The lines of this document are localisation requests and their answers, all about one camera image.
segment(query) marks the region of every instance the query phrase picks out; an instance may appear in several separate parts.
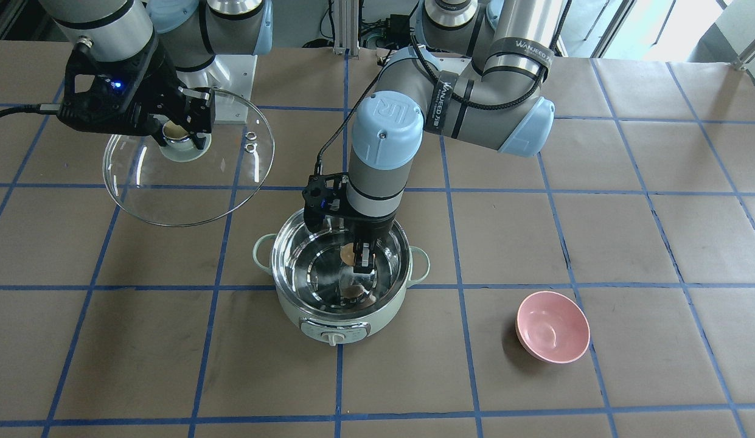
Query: silver metal joint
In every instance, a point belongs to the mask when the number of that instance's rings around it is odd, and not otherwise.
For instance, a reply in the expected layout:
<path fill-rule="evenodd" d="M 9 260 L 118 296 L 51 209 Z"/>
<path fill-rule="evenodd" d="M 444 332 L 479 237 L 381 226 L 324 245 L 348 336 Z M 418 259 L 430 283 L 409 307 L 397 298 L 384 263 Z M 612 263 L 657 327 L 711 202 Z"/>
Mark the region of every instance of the silver metal joint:
<path fill-rule="evenodd" d="M 229 16 L 238 16 L 258 8 L 263 0 L 207 0 L 210 9 Z"/>
<path fill-rule="evenodd" d="M 475 0 L 425 0 L 428 17 L 442 27 L 461 27 L 477 14 Z"/>
<path fill-rule="evenodd" d="M 87 36 L 80 36 L 77 39 L 77 42 L 87 45 L 88 48 L 93 48 L 93 40 L 88 38 Z"/>

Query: tiled surface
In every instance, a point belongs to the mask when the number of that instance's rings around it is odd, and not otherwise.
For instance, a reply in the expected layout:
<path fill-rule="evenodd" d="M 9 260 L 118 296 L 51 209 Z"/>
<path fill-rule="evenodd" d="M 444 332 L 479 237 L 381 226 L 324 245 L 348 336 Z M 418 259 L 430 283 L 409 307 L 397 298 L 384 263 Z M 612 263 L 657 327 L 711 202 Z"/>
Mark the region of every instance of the tiled surface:
<path fill-rule="evenodd" d="M 70 50 L 0 41 L 0 108 L 50 102 Z M 288 321 L 251 250 L 302 207 L 297 187 L 376 58 L 263 57 L 253 97 L 277 139 L 267 186 L 196 228 L 115 216 L 99 188 L 104 137 L 0 121 L 0 437 L 753 438 L 755 93 L 743 74 L 558 59 L 541 160 L 425 135 L 397 218 L 431 274 L 383 331 L 331 349 Z M 327 172 L 342 156 L 338 139 Z M 202 210 L 230 194 L 197 192 Z M 517 341 L 517 307 L 542 289 L 588 314 L 594 348 L 575 363 L 539 363 Z"/>

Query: pink bowl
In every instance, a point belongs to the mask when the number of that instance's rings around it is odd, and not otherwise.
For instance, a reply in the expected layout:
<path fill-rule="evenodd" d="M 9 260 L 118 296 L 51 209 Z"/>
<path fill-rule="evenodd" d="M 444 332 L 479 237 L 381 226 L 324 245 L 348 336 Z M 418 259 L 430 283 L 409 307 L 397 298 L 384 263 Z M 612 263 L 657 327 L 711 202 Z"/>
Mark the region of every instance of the pink bowl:
<path fill-rule="evenodd" d="M 591 340 L 591 327 L 574 301 L 562 294 L 539 291 L 518 308 L 518 339 L 532 356 L 550 363 L 579 360 Z"/>

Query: pot handle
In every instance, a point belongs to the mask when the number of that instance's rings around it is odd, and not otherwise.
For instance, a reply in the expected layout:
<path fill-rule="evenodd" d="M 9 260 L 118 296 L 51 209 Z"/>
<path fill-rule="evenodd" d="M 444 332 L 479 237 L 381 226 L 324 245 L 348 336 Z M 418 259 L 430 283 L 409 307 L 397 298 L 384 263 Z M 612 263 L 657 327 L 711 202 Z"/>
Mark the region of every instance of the pot handle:
<path fill-rule="evenodd" d="M 426 277 L 428 277 L 428 272 L 431 271 L 431 260 L 428 260 L 428 254 L 419 247 L 416 246 L 410 246 L 410 256 L 414 257 L 413 253 L 419 254 L 423 257 L 423 259 L 426 261 L 426 271 L 423 273 L 423 275 L 418 279 L 408 279 L 407 280 L 407 287 L 410 288 L 411 286 L 417 285 L 417 283 L 420 283 L 421 281 L 424 281 Z"/>
<path fill-rule="evenodd" d="M 268 235 L 261 236 L 255 243 L 255 245 L 252 246 L 252 262 L 258 266 L 261 271 L 266 272 L 269 275 L 272 275 L 272 268 L 268 266 L 264 266 L 260 261 L 258 261 L 258 247 L 261 246 L 261 244 L 265 241 L 268 241 L 271 238 L 276 238 L 277 233 L 272 233 Z"/>

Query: glass lid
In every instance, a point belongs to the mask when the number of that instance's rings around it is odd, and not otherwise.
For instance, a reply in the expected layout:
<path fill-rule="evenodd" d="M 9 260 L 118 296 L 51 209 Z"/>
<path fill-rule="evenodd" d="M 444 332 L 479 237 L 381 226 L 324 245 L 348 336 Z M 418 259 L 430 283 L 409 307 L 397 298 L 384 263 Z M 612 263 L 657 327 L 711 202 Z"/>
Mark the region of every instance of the glass lid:
<path fill-rule="evenodd" d="M 247 100 L 213 89 L 215 122 L 199 149 L 167 119 L 167 146 L 150 136 L 110 138 L 104 153 L 107 191 L 128 214 L 166 227 L 205 224 L 247 202 L 274 159 L 274 136 Z"/>

